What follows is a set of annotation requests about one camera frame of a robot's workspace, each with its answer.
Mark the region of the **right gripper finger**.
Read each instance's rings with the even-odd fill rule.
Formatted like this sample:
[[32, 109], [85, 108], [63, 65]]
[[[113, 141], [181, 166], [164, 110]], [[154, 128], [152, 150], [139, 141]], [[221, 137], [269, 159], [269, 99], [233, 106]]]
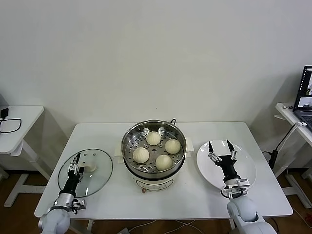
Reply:
[[229, 151], [231, 153], [231, 160], [237, 160], [236, 159], [237, 150], [234, 148], [234, 146], [232, 145], [232, 143], [228, 139], [226, 141], [227, 141]]
[[209, 157], [214, 163], [220, 162], [220, 161], [221, 161], [221, 158], [220, 158], [217, 154], [214, 153], [214, 150], [213, 150], [213, 147], [212, 147], [211, 142], [209, 141], [208, 144], [209, 144], [209, 147], [208, 147], [208, 150], [209, 150], [208, 157]]

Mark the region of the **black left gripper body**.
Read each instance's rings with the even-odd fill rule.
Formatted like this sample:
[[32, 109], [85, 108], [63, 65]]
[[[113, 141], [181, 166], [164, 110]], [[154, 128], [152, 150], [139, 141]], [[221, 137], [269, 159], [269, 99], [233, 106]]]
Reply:
[[59, 192], [60, 194], [76, 195], [76, 188], [80, 181], [80, 174], [76, 174], [74, 170], [68, 173], [68, 179], [64, 185], [64, 188]]

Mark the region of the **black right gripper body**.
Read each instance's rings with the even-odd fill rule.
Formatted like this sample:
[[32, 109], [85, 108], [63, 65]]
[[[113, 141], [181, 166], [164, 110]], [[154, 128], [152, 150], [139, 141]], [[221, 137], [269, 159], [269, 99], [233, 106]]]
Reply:
[[215, 165], [221, 167], [224, 174], [223, 182], [226, 182], [231, 179], [241, 179], [237, 171], [234, 168], [237, 159], [233, 158], [230, 155], [219, 156], [220, 161], [216, 161]]

